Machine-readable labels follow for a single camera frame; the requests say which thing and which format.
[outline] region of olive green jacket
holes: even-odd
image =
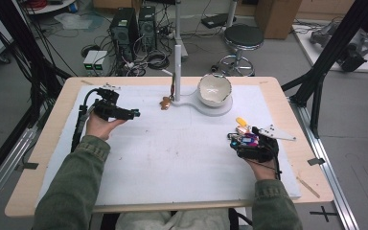
[[[89,228],[110,146],[84,136],[68,154],[34,213],[34,230]],[[253,229],[302,229],[288,193],[279,180],[256,182]]]

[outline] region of yellow object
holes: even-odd
[[[247,126],[247,122],[242,118],[242,117],[238,117],[236,119],[236,122],[241,126],[241,127],[246,127]]]

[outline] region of stool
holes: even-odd
[[[264,42],[264,35],[257,27],[247,25],[233,25],[225,30],[224,38],[226,44],[236,50],[234,55],[222,58],[218,68],[225,76],[255,76],[253,64],[242,57],[244,50],[259,49]]]

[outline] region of white bowl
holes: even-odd
[[[198,98],[206,105],[219,107],[225,105],[232,92],[231,82],[222,76],[205,75],[198,83]]]

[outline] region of metal rail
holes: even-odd
[[[11,176],[13,170],[15,169],[17,163],[26,153],[29,146],[31,145],[33,139],[37,134],[37,127],[27,128],[21,137],[19,138],[16,145],[12,148],[11,153],[5,159],[4,163],[0,167],[0,191],[4,187],[8,178]]]
[[[327,153],[325,152],[324,146],[322,145],[321,140],[315,137],[314,133],[310,128],[310,113],[305,107],[299,107],[296,104],[290,104],[293,110],[296,112],[297,118],[300,119],[302,123],[302,127],[306,132],[307,139],[311,145],[311,148],[317,158],[322,158],[325,160],[325,163],[321,164],[321,170],[325,174],[330,186],[333,190],[333,203],[336,206],[336,210],[340,216],[343,226],[348,230],[358,230],[357,221],[352,213],[351,207],[348,204],[348,200],[343,194],[342,188],[339,185],[339,181],[334,173],[333,166],[331,165],[330,159],[328,158]]]

